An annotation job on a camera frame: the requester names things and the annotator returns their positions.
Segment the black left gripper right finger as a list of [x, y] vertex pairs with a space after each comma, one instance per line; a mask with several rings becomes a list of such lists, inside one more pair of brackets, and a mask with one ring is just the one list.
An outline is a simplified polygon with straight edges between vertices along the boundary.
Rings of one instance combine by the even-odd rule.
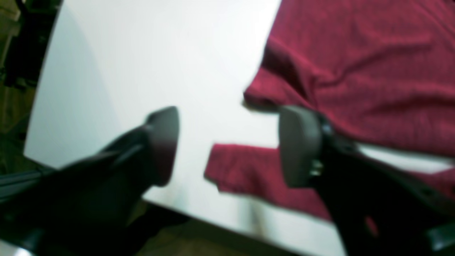
[[280, 107], [279, 152], [286, 185], [317, 192], [348, 256], [454, 255], [454, 202], [361, 154], [320, 113]]

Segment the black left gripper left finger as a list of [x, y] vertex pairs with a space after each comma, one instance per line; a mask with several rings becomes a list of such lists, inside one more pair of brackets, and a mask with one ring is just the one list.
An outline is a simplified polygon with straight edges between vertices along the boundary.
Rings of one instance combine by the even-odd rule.
[[98, 153], [22, 181], [1, 202], [1, 255], [107, 253], [142, 195], [169, 183], [179, 133], [178, 108], [162, 108]]

